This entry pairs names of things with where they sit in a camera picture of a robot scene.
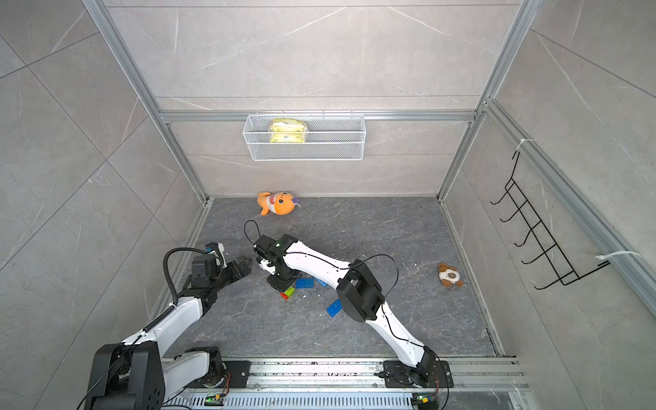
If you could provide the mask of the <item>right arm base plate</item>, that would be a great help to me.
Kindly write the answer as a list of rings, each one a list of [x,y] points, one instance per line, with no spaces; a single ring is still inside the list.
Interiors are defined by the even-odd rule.
[[[422,371],[402,364],[399,360],[386,360],[383,370],[376,376],[384,380],[385,387],[447,389],[454,387],[453,374],[449,362],[436,361],[430,370]]]

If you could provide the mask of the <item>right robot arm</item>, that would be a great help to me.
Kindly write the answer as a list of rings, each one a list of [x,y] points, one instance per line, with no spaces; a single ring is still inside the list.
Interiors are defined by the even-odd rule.
[[[436,371],[444,373],[438,355],[394,315],[381,284],[367,266],[368,257],[339,261],[290,235],[278,239],[261,235],[249,242],[275,290],[287,290],[302,273],[326,283],[336,290],[348,317],[370,326],[393,349],[406,369],[408,380],[404,384],[428,387],[438,382]]]

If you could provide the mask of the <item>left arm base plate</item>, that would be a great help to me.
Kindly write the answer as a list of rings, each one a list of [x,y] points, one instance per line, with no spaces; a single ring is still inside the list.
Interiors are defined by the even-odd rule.
[[[210,367],[208,375],[186,385],[191,389],[243,389],[247,386],[251,362],[249,360],[228,360],[222,362],[222,369]]]

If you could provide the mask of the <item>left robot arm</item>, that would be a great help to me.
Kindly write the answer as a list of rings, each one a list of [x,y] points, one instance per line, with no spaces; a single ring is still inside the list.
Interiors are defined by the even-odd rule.
[[[232,375],[216,347],[190,348],[170,362],[162,357],[210,311],[220,290],[251,274],[253,261],[246,256],[227,261],[218,243],[189,248],[196,254],[192,272],[177,289],[169,259],[182,250],[173,248],[162,260],[171,304],[143,329],[95,353],[80,409],[161,409],[189,384],[229,390]]]

